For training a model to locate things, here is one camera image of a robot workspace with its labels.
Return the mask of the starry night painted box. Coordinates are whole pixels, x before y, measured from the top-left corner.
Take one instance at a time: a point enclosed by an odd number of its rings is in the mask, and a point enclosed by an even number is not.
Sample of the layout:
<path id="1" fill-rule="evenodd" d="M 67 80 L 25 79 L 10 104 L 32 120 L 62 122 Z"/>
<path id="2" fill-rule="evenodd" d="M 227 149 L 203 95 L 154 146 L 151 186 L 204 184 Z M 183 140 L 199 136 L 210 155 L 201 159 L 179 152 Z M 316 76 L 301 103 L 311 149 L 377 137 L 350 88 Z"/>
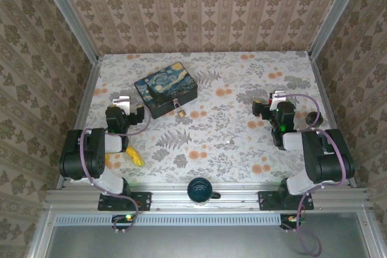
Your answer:
<path id="1" fill-rule="evenodd" d="M 152 118 L 176 111 L 173 99 L 180 105 L 198 97 L 198 85 L 182 63 L 165 67 L 134 83 Z"/>

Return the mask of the small brass padlock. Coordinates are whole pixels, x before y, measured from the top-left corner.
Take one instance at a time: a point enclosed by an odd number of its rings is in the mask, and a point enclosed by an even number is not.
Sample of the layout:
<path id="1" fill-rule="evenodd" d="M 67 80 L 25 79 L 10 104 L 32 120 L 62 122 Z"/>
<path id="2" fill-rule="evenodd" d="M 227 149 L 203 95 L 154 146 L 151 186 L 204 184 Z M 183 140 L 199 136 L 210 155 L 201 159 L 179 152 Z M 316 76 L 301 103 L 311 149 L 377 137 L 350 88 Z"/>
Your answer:
<path id="1" fill-rule="evenodd" d="M 174 108 L 175 108 L 175 110 L 180 118 L 183 118 L 186 116 L 186 112 L 182 108 L 182 106 L 180 105 L 180 102 L 177 98 L 173 99 L 173 105 L 174 105 Z"/>

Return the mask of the clear jar with black lid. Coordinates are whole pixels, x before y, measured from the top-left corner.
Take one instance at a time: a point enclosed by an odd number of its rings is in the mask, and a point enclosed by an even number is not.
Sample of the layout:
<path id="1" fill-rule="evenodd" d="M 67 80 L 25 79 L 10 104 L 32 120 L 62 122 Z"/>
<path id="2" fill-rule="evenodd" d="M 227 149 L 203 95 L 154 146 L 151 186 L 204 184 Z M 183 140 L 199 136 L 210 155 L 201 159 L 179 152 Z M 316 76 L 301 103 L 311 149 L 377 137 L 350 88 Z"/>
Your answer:
<path id="1" fill-rule="evenodd" d="M 324 122 L 324 118 L 321 113 L 313 111 L 305 117 L 305 122 L 308 126 L 319 127 Z"/>

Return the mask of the yellow banana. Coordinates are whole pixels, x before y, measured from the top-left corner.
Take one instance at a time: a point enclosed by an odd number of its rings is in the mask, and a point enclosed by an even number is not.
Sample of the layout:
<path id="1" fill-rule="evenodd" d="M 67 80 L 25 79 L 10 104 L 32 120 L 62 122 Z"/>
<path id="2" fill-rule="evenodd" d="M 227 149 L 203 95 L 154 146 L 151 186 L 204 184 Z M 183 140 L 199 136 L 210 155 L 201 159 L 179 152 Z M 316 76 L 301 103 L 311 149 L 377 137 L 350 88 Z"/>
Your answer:
<path id="1" fill-rule="evenodd" d="M 125 155 L 130 158 L 132 163 L 138 167 L 144 166 L 145 162 L 132 147 L 128 147 L 125 151 Z M 105 166 L 109 169 L 118 169 L 121 166 L 119 158 L 123 156 L 122 153 L 106 153 L 105 154 Z"/>

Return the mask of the small black controller board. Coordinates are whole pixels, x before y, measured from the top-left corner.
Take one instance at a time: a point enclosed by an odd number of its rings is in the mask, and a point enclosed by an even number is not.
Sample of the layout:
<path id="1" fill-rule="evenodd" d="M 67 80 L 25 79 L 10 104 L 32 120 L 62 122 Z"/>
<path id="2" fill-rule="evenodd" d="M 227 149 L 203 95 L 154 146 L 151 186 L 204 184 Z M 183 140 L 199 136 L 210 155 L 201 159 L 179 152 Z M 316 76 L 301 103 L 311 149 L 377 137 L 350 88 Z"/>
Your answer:
<path id="1" fill-rule="evenodd" d="M 281 218 L 280 227 L 285 231 L 288 231 L 288 230 L 294 231 L 297 228 L 297 226 L 300 227 L 301 223 L 304 222 L 303 218 L 299 218 L 299 221 L 298 221 L 296 215 L 292 215 L 292 214 L 281 214 L 280 218 Z"/>
<path id="2" fill-rule="evenodd" d="M 124 214 L 124 215 L 116 215 L 112 217 L 112 228 L 116 233 L 121 231 L 122 233 L 127 232 L 136 221 L 136 214 Z"/>

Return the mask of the dark blue mug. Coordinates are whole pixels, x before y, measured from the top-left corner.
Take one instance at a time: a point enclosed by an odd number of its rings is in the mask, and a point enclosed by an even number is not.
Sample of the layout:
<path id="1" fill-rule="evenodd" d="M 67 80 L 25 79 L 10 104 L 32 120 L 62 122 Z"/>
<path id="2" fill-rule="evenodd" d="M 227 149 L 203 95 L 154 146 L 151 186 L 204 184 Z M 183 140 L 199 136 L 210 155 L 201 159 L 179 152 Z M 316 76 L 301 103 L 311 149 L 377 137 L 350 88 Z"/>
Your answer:
<path id="1" fill-rule="evenodd" d="M 187 186 L 189 199 L 196 205 L 207 204 L 211 199 L 220 199 L 221 194 L 214 192 L 211 182 L 206 178 L 194 178 Z"/>

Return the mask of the aluminium table side rail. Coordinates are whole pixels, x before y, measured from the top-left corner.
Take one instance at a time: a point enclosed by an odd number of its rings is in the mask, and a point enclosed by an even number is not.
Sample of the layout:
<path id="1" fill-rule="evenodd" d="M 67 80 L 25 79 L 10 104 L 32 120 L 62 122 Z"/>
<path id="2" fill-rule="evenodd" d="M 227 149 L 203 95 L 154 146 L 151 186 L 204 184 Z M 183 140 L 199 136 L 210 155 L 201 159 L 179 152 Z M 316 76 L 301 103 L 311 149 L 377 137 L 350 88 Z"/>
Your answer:
<path id="1" fill-rule="evenodd" d="M 317 66 L 316 60 L 310 57 L 310 63 L 316 80 L 317 87 L 319 88 L 319 93 L 324 106 L 325 115 L 327 116 L 327 119 L 328 119 L 328 124 L 330 125 L 330 128 L 337 129 L 338 128 L 337 123 L 334 118 L 333 110 L 331 108 L 330 101 L 329 101 L 321 74 L 319 72 L 319 68 Z"/>
<path id="2" fill-rule="evenodd" d="M 102 59 L 98 59 L 97 62 L 91 67 L 91 71 L 86 83 L 85 91 L 83 93 L 82 101 L 79 106 L 78 115 L 74 125 L 74 129 L 84 129 L 88 118 L 89 108 L 93 99 L 93 94 L 96 88 L 96 83 L 100 74 Z"/>

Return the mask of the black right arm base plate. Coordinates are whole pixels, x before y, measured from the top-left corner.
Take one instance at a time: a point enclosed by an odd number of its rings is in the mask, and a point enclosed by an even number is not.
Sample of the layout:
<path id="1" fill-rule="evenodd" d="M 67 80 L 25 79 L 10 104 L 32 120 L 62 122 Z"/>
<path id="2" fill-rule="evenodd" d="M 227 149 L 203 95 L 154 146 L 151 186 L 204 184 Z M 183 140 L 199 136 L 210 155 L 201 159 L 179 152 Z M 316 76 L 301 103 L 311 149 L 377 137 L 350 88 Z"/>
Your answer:
<path id="1" fill-rule="evenodd" d="M 261 211 L 296 211 L 302 195 L 280 194 L 277 191 L 258 192 L 259 209 Z"/>

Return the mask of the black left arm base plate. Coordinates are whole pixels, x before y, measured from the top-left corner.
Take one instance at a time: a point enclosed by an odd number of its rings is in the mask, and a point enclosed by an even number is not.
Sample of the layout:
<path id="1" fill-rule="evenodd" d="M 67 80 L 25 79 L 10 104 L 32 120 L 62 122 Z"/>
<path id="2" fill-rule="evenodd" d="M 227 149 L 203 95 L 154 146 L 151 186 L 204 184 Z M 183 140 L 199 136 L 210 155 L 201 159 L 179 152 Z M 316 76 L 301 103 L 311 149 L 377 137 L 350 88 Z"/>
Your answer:
<path id="1" fill-rule="evenodd" d="M 132 192 L 131 198 L 138 205 L 139 211 L 149 211 L 151 209 L 151 192 Z M 125 198 L 101 194 L 97 209 L 98 211 L 135 211 L 135 205 Z"/>

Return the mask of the long aluminium base rail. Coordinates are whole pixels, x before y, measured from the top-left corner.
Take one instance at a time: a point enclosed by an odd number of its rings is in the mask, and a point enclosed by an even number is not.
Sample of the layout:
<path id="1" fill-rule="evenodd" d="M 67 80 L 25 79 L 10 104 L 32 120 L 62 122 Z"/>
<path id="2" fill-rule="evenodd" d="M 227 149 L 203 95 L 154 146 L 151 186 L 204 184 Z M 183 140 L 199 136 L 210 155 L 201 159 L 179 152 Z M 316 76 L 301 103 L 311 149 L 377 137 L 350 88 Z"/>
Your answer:
<path id="1" fill-rule="evenodd" d="M 213 189 L 221 194 L 219 200 L 211 200 L 203 206 L 195 205 L 187 195 L 187 184 L 149 183 L 132 185 L 138 192 L 151 192 L 151 213 L 248 213 L 258 212 L 258 192 L 276 190 L 273 183 L 215 183 Z M 49 190 L 45 208 L 58 213 L 97 211 L 100 193 L 88 184 L 65 182 L 60 190 Z M 372 208 L 366 189 L 326 187 L 312 193 L 315 213 L 356 212 Z"/>

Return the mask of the aluminium corner post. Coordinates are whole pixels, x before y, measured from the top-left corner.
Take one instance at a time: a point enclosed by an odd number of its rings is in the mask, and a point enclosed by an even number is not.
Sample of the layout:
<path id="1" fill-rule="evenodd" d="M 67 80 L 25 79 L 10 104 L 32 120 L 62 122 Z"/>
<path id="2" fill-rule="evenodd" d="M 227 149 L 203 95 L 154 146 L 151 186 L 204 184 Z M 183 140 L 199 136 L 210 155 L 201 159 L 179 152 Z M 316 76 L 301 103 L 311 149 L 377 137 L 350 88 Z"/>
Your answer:
<path id="1" fill-rule="evenodd" d="M 327 13 L 319 31 L 317 32 L 314 41 L 308 51 L 310 59 L 316 59 L 319 53 L 322 51 L 329 36 L 332 34 L 333 29 L 337 25 L 341 15 L 344 13 L 350 0 L 334 0 L 333 4 Z"/>
<path id="2" fill-rule="evenodd" d="M 95 65 L 99 58 L 98 53 L 94 48 L 91 38 L 88 36 L 84 26 L 81 24 L 75 9 L 70 3 L 70 0 L 54 0 L 54 2 L 65 18 L 65 21 L 69 25 L 71 31 L 74 33 L 89 61 L 92 65 Z"/>

